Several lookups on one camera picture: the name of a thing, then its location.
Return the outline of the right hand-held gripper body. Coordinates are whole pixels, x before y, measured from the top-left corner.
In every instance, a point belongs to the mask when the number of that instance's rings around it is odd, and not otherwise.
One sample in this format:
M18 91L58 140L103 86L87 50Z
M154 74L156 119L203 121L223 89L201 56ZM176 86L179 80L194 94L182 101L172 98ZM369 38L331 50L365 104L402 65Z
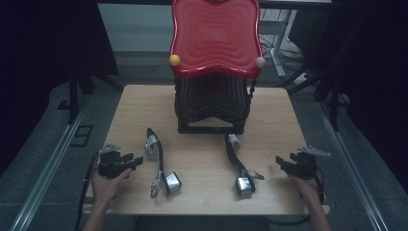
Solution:
M294 162L297 166L297 174L294 174L294 176L302 179L310 179L316 175L318 169L317 157L328 158L331 156L329 152L324 152L312 145L299 147L298 152L294 154L298 154L300 158L299 162Z

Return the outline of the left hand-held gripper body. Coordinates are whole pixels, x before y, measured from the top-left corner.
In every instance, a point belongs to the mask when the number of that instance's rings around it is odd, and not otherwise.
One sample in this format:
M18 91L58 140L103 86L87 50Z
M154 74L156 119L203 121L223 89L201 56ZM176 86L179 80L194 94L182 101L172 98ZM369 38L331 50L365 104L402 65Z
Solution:
M123 162L119 149L119 146L108 143L99 150L99 175L108 179L114 179L129 169Z

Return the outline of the person's left hand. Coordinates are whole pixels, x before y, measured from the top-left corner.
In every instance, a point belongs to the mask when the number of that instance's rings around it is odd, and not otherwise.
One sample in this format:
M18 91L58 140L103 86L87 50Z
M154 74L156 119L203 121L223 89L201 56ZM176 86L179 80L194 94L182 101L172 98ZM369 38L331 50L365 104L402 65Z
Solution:
M114 199L120 183L126 179L132 170L125 169L114 179L107 179L98 172L94 173L91 178L92 190L94 195L95 207L107 207Z

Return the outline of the person's right hand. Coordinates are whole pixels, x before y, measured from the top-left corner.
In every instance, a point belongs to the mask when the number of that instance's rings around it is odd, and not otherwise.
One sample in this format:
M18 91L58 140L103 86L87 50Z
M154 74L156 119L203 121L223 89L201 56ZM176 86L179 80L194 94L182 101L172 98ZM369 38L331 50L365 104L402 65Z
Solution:
M294 181L295 186L307 207L321 204L319 200L318 185L314 180L304 180L292 175L290 175L290 178Z

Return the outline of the black metal stand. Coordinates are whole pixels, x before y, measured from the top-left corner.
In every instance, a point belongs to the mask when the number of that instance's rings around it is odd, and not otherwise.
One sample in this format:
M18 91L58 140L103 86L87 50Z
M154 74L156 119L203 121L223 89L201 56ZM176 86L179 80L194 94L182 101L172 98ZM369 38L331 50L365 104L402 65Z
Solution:
M338 131L338 108L340 106L339 96L339 74L337 64L329 64L326 68L318 71L311 77L308 77L305 81L300 84L290 87L287 89L288 94L294 94L300 90L303 90L309 86L312 86L316 82L319 82L315 92L314 98L317 101L323 101L327 95L330 95L329 112L328 119L329 124L333 127L335 131Z
M77 95L77 78L76 78L76 62L73 58L69 60L69 75L68 89L69 99L62 100L58 106L58 110L69 111L68 124L71 124L78 115L78 95Z

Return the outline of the dark curtain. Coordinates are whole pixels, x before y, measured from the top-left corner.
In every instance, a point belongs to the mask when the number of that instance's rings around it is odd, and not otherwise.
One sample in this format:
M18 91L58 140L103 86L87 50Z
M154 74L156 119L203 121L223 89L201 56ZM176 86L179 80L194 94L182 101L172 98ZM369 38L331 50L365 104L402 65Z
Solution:
M350 99L352 122L408 191L408 0L331 0L319 92Z
M116 75L98 0L0 0L0 175L29 138L50 92L72 75Z

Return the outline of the red and black shoe rack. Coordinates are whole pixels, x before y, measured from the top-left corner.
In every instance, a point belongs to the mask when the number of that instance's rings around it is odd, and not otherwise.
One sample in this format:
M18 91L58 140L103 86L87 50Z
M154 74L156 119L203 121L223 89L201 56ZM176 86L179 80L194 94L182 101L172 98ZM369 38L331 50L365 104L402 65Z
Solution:
M171 9L178 131L241 134L266 63L258 0L173 0Z

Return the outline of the black floor bracket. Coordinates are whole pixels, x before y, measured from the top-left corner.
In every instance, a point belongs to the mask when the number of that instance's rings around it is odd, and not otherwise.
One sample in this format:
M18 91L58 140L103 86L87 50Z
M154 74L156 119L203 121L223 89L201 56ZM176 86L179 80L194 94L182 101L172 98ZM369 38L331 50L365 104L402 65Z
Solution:
M70 147L86 147L89 142L92 129L93 129L92 125L78 126L69 146Z

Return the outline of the metal floor rail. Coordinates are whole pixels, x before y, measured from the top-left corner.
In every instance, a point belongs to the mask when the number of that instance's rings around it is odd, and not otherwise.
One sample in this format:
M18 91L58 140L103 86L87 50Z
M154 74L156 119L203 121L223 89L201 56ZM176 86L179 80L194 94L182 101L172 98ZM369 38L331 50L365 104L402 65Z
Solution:
M67 125L64 134L54 148L51 156L42 169L36 183L32 187L19 213L15 217L9 231L27 231L39 205L44 198L63 158L68 149L79 124L81 123L85 110L89 104L90 96L86 96L80 103L78 114Z
M329 119L329 113L321 102L316 103L316 107L320 113L323 124L334 143L338 156L344 164L345 171L350 178L351 184L356 191L365 211L370 220L374 231L389 231L389 228L375 202L372 194L367 188L360 172L355 166L350 153L344 143L341 134L334 128Z

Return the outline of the white desk frame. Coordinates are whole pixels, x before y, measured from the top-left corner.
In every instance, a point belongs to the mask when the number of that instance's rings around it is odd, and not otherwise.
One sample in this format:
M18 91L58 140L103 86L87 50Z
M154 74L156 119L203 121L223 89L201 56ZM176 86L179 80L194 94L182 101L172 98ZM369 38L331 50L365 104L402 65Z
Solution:
M275 20L262 20L260 24L260 33L262 35L276 36L268 53L272 58L278 77L283 79L286 77L286 73L283 63L279 58L279 50L285 37L292 11L308 8L314 10L318 7L330 6L332 0L258 0L258 2L265 11L267 9L279 10L283 16L281 20L276 17Z

